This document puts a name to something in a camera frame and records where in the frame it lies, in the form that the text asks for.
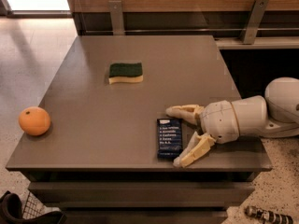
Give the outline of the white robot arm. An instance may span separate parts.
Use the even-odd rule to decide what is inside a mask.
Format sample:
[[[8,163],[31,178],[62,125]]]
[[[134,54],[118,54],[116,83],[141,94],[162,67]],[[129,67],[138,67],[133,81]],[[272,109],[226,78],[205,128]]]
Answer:
[[[280,77],[271,81],[264,96],[237,101],[219,101],[207,106],[170,106],[165,113],[201,128],[194,133],[182,153],[174,159],[176,167],[187,167],[205,156],[215,144],[225,144],[241,136],[265,138],[299,134],[299,79]]]

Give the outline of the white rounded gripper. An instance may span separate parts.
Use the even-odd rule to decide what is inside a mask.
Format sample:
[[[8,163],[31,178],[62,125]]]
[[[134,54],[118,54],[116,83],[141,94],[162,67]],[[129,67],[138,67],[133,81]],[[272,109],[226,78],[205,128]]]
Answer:
[[[187,167],[205,156],[215,143],[225,144],[239,137],[239,128],[233,105],[228,101],[200,105],[175,105],[165,110],[167,116],[183,119],[192,125],[201,122],[204,134],[195,132],[187,147],[176,157],[173,165]]]

